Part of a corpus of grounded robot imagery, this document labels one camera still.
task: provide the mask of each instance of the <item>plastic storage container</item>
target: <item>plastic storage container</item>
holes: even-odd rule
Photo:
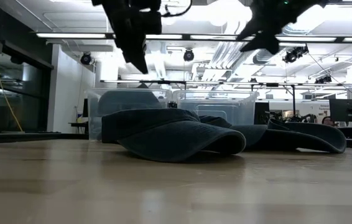
[[[88,90],[89,139],[101,140],[101,117],[121,110],[167,108],[170,90],[106,88]]]
[[[224,118],[233,125],[254,124],[259,93],[248,91],[179,90],[173,93],[177,108]]]

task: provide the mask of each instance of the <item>cap brim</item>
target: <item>cap brim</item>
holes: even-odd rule
[[[119,139],[127,150],[145,159],[180,162],[199,151],[237,154],[245,147],[238,131],[195,121],[177,121]]]

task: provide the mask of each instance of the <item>ceiling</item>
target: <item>ceiling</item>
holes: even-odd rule
[[[0,7],[18,20],[39,32],[112,32],[102,7],[93,7],[89,3],[78,0],[0,0]],[[234,34],[238,33],[244,24],[250,20],[251,12],[247,4],[250,1],[238,0],[193,0],[192,9],[182,17],[163,21],[163,33],[190,34]],[[182,8],[173,7],[173,11]],[[298,23],[289,27],[295,34],[308,35],[352,35],[352,6],[327,6],[325,9],[314,7],[298,19]],[[76,57],[85,51],[86,47],[114,46],[113,40],[68,40],[61,42],[64,51],[73,52]],[[187,71],[189,73],[205,73],[197,67],[219,67],[231,70],[227,79],[246,82],[247,79],[259,77],[263,82],[300,80],[314,82],[316,77],[325,73],[322,68],[329,68],[334,76],[343,79],[346,68],[352,66],[352,45],[347,44],[308,44],[310,54],[295,63],[285,64],[282,56],[294,45],[284,46],[276,56],[269,56],[265,51],[239,53],[236,49],[241,43],[194,42],[194,41],[150,41],[147,51],[147,66],[151,72],[159,72],[158,64],[164,65],[165,73],[171,71]],[[192,62],[184,62],[185,49],[192,49],[195,58]],[[138,70],[130,64],[125,64],[121,52],[113,47],[105,52],[94,51],[92,55],[98,60],[105,60],[107,55],[117,55],[119,74],[133,77]],[[268,60],[257,63],[258,55]],[[204,74],[204,79],[221,78],[220,73]]]

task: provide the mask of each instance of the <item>security camera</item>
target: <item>security camera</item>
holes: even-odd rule
[[[183,57],[185,62],[191,62],[192,60],[194,60],[194,53],[192,49],[187,49],[186,52],[184,53],[184,57]]]
[[[95,62],[94,58],[92,58],[90,54],[91,54],[90,52],[83,53],[81,57],[81,63],[83,65],[91,65],[93,64],[93,62]]]

